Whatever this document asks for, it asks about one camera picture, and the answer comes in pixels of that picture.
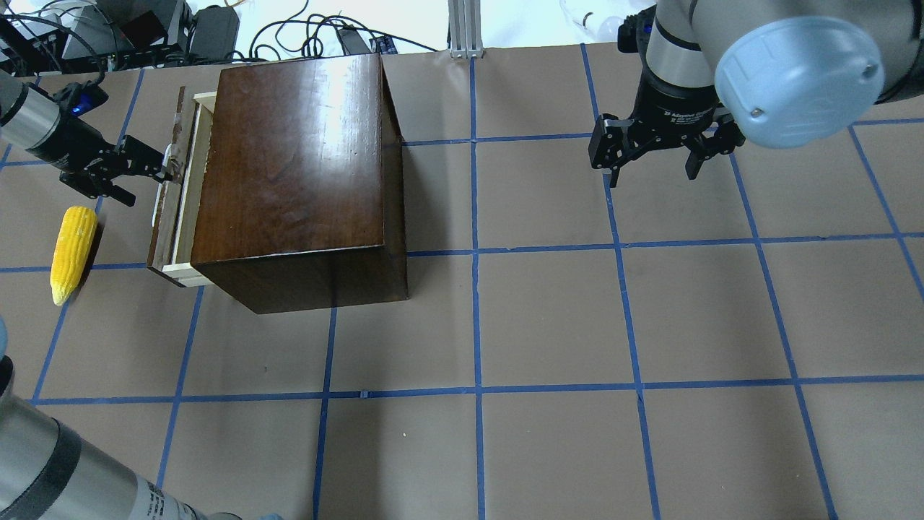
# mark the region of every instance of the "yellow corn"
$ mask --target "yellow corn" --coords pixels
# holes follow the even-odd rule
[[[73,292],[87,264],[93,234],[96,232],[96,214],[89,207],[69,207],[61,221],[55,258],[52,260],[52,299],[55,305],[64,304]]]

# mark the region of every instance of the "metal bracket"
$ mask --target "metal bracket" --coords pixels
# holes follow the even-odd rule
[[[481,0],[449,0],[449,55],[481,57]]]

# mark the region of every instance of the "wooden box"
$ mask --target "wooden box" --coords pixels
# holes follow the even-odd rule
[[[229,68],[213,98],[181,98],[168,157],[183,179],[158,198],[152,270],[259,314],[407,298],[401,138],[378,55]]]

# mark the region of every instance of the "light blue joint cover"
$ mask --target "light blue joint cover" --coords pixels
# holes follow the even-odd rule
[[[796,17],[745,34],[715,69],[715,90],[741,131],[768,148],[834,135],[882,92],[879,47],[857,25]]]
[[[5,355],[6,355],[6,325],[4,325],[3,317],[0,316],[0,359],[3,359],[3,356]]]

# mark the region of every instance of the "brown wooden cabinet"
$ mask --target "brown wooden cabinet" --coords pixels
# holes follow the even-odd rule
[[[184,189],[162,188],[152,269],[261,314],[407,298],[401,138],[378,55],[226,69],[211,113],[185,98]]]

